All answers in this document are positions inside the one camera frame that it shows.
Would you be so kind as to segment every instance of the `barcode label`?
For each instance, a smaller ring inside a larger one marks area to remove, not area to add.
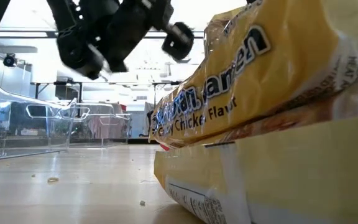
[[[167,192],[180,205],[209,224],[226,224],[221,202],[201,192],[167,183]]]

